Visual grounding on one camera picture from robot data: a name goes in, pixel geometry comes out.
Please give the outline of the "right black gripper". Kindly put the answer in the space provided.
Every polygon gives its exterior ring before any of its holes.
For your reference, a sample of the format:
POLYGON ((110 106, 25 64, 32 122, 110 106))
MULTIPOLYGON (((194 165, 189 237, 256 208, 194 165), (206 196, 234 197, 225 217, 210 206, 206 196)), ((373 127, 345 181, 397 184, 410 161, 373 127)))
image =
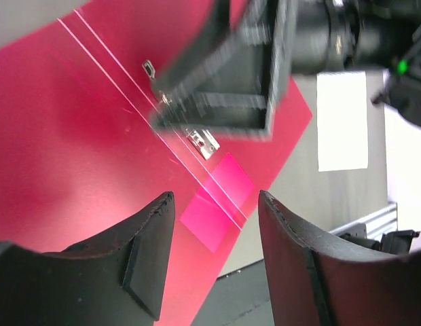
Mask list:
POLYGON ((300 1, 291 73, 389 68, 401 55, 390 1, 300 1))

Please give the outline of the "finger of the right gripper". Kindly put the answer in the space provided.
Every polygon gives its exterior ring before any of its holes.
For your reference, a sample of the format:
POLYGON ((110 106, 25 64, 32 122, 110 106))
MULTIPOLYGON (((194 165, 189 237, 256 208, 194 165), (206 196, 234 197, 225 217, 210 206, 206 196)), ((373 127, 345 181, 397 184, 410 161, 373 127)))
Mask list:
POLYGON ((152 127, 268 138, 294 40, 294 1, 249 1, 237 26, 229 1, 216 1, 196 38, 153 79, 160 104, 152 127))

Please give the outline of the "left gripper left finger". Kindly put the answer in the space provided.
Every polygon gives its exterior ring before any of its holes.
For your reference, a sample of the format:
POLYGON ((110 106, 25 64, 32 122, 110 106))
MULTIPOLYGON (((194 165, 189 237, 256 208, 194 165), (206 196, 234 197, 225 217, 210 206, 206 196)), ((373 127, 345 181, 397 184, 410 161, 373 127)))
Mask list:
POLYGON ((61 252, 0 241, 0 325, 153 325, 175 222, 165 192, 61 252))

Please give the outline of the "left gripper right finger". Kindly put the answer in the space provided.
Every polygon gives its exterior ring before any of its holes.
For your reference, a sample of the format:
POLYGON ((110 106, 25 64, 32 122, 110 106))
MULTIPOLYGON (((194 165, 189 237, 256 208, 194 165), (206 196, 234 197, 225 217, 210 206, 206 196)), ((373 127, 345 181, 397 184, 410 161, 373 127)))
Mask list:
POLYGON ((259 229, 276 325, 421 325, 421 249, 374 251, 259 194, 259 229))

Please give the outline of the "metal folder clip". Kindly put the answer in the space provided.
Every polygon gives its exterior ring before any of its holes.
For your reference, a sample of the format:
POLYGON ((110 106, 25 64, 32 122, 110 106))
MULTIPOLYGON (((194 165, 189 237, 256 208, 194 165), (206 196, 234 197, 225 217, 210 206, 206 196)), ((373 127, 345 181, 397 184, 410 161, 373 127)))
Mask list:
MULTIPOLYGON (((149 79, 154 82, 155 68, 151 61, 146 60, 142 64, 142 67, 148 75, 149 79)), ((185 129, 183 133, 205 160, 208 160, 220 148, 220 144, 209 130, 196 130, 189 128, 185 129)))

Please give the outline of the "red plastic folder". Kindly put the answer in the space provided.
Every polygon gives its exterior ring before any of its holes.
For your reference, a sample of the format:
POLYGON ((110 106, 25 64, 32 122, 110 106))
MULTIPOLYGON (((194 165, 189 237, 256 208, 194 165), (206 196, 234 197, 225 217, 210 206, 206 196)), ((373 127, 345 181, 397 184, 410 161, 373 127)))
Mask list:
POLYGON ((219 139, 205 160, 149 126, 142 67, 200 30, 211 1, 91 1, 0 50, 0 240, 61 251, 162 192, 176 221, 160 325, 191 325, 312 114, 296 84, 269 142, 219 139))

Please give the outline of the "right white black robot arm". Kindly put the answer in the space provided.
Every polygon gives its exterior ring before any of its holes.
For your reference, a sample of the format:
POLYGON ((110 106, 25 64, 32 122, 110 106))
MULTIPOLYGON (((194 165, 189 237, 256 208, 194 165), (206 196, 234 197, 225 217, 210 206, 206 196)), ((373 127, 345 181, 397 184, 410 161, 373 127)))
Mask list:
POLYGON ((152 79, 156 130, 265 139, 292 75, 386 69, 375 105, 421 127, 421 1, 217 1, 194 41, 152 79))

